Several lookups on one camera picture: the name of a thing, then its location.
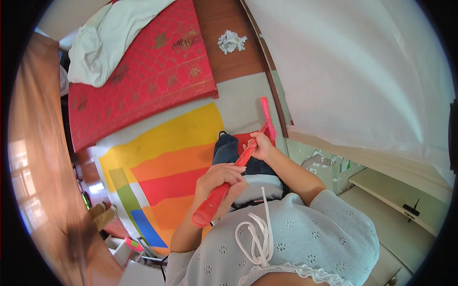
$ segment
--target light blue knit sweater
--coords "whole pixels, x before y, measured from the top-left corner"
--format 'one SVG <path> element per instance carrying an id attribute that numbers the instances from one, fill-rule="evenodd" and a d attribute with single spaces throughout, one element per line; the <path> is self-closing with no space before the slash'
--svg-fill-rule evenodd
<path id="1" fill-rule="evenodd" d="M 271 175 L 244 176 L 250 186 L 238 199 L 281 196 L 281 183 Z M 265 206 L 259 204 L 229 212 L 211 229 L 199 248 L 187 253 L 171 253 L 166 270 L 168 286 L 248 286 L 269 272 L 293 272 L 316 283 L 331 286 L 362 285 L 379 257 L 379 243 L 371 220 L 324 190 L 310 207 L 297 194 L 268 202 L 273 232 L 273 256 L 269 266 L 253 264 L 241 251 L 235 235 L 250 252 L 252 235 L 239 223 L 251 221 L 263 243 L 253 214 L 266 220 Z"/>

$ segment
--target white drawstring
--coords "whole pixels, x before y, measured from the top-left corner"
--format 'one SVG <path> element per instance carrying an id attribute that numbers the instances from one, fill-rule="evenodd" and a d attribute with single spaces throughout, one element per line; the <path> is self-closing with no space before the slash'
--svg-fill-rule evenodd
<path id="1" fill-rule="evenodd" d="M 269 207 L 267 205 L 267 199 L 266 199 L 266 193 L 264 191 L 264 187 L 261 187 L 262 189 L 262 198 L 264 199 L 264 208 L 266 209 L 266 219 L 267 223 L 257 215 L 253 213 L 249 213 L 248 216 L 254 219 L 258 225 L 259 228 L 262 231 L 262 234 L 264 235 L 264 243 L 261 248 L 261 242 L 259 241 L 257 234 L 256 234 L 256 228 L 255 226 L 250 222 L 250 221 L 244 221 L 241 222 L 237 228 L 235 229 L 235 240 L 237 241 L 237 244 L 239 245 L 240 249 L 245 253 L 247 258 L 254 264 L 256 265 L 261 265 L 263 268 L 266 268 L 270 266 L 268 263 L 270 259 L 272 258 L 273 254 L 273 236 L 272 236 L 272 227 L 270 225 L 270 217 L 269 217 Z M 251 256 L 248 254 L 247 250 L 243 247 L 242 243 L 239 240 L 239 236 L 237 235 L 240 227 L 244 224 L 248 225 L 248 230 L 250 231 L 251 235 L 253 236 L 253 240 L 251 242 Z M 256 257 L 255 255 L 255 245 L 257 246 L 259 250 L 259 257 Z"/>

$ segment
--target blue stripe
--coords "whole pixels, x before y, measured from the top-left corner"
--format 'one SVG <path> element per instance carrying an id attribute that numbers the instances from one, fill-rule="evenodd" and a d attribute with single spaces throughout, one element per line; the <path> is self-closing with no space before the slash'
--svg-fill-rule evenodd
<path id="1" fill-rule="evenodd" d="M 135 222 L 140 228 L 140 231 L 143 233 L 144 238 L 148 242 L 148 244 L 152 247 L 165 247 L 168 246 L 165 242 L 161 239 L 158 233 L 154 230 L 152 225 L 149 223 L 148 219 L 146 218 L 145 214 L 142 210 L 131 210 L 131 214 L 134 217 Z"/>

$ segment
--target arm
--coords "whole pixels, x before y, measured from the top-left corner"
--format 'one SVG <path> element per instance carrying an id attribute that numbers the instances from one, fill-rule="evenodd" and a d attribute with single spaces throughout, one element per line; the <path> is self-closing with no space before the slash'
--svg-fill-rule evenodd
<path id="1" fill-rule="evenodd" d="M 185 219 L 176 228 L 170 241 L 170 252 L 189 252 L 199 247 L 202 240 L 202 228 L 196 227 L 191 221 L 196 209 L 194 206 L 189 208 Z"/>
<path id="2" fill-rule="evenodd" d="M 263 133 L 254 132 L 251 136 L 255 137 L 258 143 L 253 156 L 266 162 L 291 191 L 299 195 L 304 204 L 310 206 L 316 195 L 326 189 L 317 176 L 275 148 Z"/>
<path id="3" fill-rule="evenodd" d="M 245 170 L 246 167 L 236 167 L 230 163 L 217 164 L 211 166 L 207 173 L 197 180 L 194 202 L 191 208 L 189 208 L 184 220 L 176 228 L 172 236 L 170 242 L 171 253 L 189 252 L 199 247 L 202 241 L 202 228 L 196 227 L 192 223 L 192 215 L 208 197 L 211 191 L 224 183 L 229 183 L 231 187 L 229 188 L 228 194 L 221 202 L 213 220 L 226 214 L 234 200 L 237 199 L 248 186 L 241 175 Z"/>

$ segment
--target red mattress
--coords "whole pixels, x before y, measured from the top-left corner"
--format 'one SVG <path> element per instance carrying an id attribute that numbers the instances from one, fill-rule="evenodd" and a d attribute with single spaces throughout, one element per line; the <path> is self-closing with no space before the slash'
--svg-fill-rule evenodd
<path id="1" fill-rule="evenodd" d="M 192 0 L 177 0 L 144 27 L 100 88 L 69 89 L 75 152 L 142 119 L 218 97 Z"/>

